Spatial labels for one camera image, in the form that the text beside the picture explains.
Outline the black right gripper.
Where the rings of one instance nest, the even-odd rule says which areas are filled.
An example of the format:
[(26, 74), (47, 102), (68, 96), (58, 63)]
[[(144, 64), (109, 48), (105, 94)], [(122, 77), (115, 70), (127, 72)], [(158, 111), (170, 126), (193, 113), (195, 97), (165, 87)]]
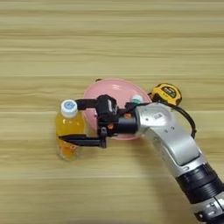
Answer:
[[(96, 107), (96, 99), (79, 99), (75, 101), (78, 110), (94, 109)], [(118, 117), (108, 120), (104, 117), (97, 117), (97, 134), (98, 137), (88, 137), (86, 135), (65, 135), (59, 136), (64, 142), (86, 147), (106, 148), (107, 137), (115, 137), (118, 135), (134, 135), (137, 133), (137, 115), (134, 110), (124, 112), (121, 110)]]

